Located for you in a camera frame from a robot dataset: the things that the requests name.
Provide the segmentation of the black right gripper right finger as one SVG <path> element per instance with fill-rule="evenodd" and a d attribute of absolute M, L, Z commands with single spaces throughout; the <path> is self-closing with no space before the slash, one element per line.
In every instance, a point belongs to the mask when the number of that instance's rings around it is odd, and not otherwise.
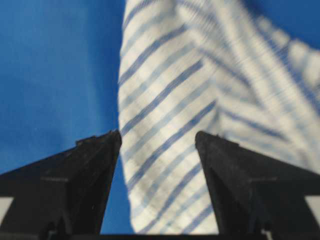
<path fill-rule="evenodd" d="M 230 240 L 317 240 L 320 176 L 199 131 L 218 233 Z"/>

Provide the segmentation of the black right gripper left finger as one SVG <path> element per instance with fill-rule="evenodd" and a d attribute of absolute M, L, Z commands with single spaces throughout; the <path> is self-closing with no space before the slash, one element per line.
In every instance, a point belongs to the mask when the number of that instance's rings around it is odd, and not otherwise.
<path fill-rule="evenodd" d="M 100 239 L 121 145 L 114 130 L 2 173 L 1 239 Z"/>

